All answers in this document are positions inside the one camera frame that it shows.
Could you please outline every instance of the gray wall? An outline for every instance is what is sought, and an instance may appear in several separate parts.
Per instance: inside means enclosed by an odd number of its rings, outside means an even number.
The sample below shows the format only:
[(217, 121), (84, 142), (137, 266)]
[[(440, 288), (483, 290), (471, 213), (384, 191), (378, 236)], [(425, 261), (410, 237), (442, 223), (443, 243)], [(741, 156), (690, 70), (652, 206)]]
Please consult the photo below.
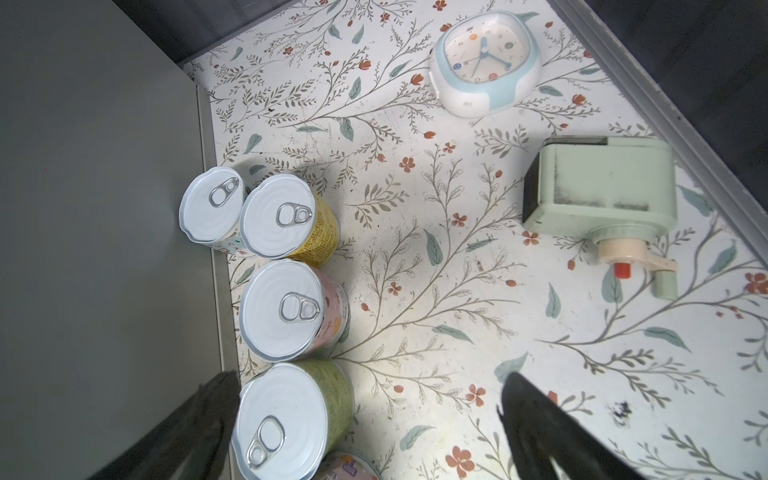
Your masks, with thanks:
[(109, 0), (0, 18), (0, 477), (84, 478), (237, 367), (223, 254), (177, 223), (198, 95)]
[(295, 0), (114, 0), (174, 62)]

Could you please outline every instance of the clock hand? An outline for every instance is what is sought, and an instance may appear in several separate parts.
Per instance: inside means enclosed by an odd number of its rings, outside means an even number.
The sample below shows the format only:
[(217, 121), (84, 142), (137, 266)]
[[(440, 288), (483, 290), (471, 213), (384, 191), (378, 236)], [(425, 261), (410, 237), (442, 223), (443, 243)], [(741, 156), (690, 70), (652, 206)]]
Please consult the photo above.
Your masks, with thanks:
[(480, 56), (478, 57), (478, 64), (475, 65), (475, 70), (472, 72), (472, 77), (475, 76), (475, 72), (478, 70), (478, 67), (480, 66), (480, 61), (488, 56), (488, 39), (486, 37), (483, 37), (480, 39)]
[(500, 61), (501, 63), (503, 63), (505, 68), (511, 68), (512, 67), (511, 63), (501, 60), (499, 57), (497, 57), (496, 55), (494, 55), (492, 53), (489, 53), (488, 56), (493, 58), (496, 61)]

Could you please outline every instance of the can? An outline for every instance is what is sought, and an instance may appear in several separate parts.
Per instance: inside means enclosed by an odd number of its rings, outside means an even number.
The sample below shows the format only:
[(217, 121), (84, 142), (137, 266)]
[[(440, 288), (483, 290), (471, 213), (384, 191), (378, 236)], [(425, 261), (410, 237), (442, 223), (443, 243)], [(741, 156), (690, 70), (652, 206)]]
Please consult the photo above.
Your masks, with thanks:
[(312, 266), (330, 260), (339, 244), (339, 221), (304, 180), (279, 174), (250, 193), (240, 218), (248, 250), (271, 260), (295, 258)]
[(240, 392), (232, 446), (247, 480), (310, 480), (352, 425), (352, 384), (330, 360), (277, 363)]
[(248, 348), (283, 362), (336, 345), (349, 301), (333, 278), (298, 260), (261, 267), (240, 297), (240, 334)]
[(198, 175), (184, 192), (179, 227), (190, 240), (238, 257), (252, 257), (240, 235), (245, 202), (243, 178), (229, 167), (213, 167)]
[(312, 480), (379, 480), (381, 475), (369, 462), (352, 452), (335, 451), (320, 464)]

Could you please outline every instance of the pink can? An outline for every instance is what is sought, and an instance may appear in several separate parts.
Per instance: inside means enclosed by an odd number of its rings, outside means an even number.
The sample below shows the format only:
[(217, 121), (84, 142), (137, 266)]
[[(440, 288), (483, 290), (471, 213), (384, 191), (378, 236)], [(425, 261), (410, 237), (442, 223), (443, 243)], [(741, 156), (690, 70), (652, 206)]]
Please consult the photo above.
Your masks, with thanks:
[(349, 322), (344, 289), (317, 268), (278, 260), (257, 271), (240, 298), (240, 333), (271, 362), (332, 347)]
[(332, 452), (320, 465), (312, 480), (379, 480), (373, 466), (349, 452)]

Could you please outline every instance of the pencil sharpener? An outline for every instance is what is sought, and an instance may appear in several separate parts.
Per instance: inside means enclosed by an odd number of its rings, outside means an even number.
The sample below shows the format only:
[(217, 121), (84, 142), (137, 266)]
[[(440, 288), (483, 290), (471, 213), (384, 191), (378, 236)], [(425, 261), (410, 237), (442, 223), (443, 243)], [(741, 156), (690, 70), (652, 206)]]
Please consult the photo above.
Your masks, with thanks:
[(677, 298), (677, 262), (648, 250), (677, 224), (674, 152), (638, 137), (552, 137), (525, 175), (523, 227), (598, 245), (619, 279), (654, 272), (654, 296)]

